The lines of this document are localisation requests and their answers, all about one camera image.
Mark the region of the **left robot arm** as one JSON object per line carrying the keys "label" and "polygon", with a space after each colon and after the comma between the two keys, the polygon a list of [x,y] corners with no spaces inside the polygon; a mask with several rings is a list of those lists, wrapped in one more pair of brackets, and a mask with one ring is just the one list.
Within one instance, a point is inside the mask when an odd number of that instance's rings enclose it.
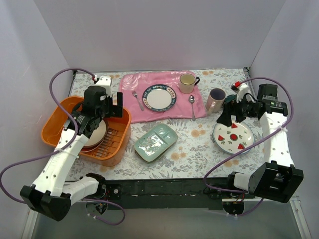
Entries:
{"label": "left robot arm", "polygon": [[112,98],[101,86],[89,86],[84,100],[68,114],[61,137],[41,174],[30,186],[23,186],[20,196],[34,211],[56,221],[62,220],[71,206],[88,197],[106,199],[106,180],[89,173],[77,182],[65,185],[65,179],[78,154],[105,117],[121,117],[122,106],[113,105]]}

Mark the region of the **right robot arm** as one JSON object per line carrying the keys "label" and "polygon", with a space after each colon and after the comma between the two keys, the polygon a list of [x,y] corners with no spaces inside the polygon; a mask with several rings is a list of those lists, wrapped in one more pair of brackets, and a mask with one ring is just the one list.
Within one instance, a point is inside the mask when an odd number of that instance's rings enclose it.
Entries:
{"label": "right robot arm", "polygon": [[233,172],[226,184],[226,194],[239,197],[243,191],[257,197],[287,203],[301,184],[304,174],[297,169],[290,155],[284,123],[287,122],[287,104],[278,101],[277,85],[261,84],[257,98],[249,94],[245,83],[236,82],[235,92],[223,103],[223,112],[217,122],[231,127],[236,122],[257,118],[264,137],[265,162],[251,175]]}

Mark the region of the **cream plate dark red rim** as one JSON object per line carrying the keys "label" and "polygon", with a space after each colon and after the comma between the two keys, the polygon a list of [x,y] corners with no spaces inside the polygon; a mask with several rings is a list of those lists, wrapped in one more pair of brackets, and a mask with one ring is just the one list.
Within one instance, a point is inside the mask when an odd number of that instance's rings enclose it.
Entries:
{"label": "cream plate dark red rim", "polygon": [[107,124],[102,120],[97,129],[95,129],[92,135],[89,137],[89,140],[83,146],[83,149],[91,148],[98,145],[105,137],[107,133]]}

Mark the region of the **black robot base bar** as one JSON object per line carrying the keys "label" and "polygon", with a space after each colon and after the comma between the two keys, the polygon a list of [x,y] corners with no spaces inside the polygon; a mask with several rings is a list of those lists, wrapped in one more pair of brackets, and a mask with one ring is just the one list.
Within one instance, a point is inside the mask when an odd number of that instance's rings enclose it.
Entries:
{"label": "black robot base bar", "polygon": [[106,197],[124,209],[208,208],[222,210],[222,200],[237,194],[208,188],[202,178],[107,180]]}

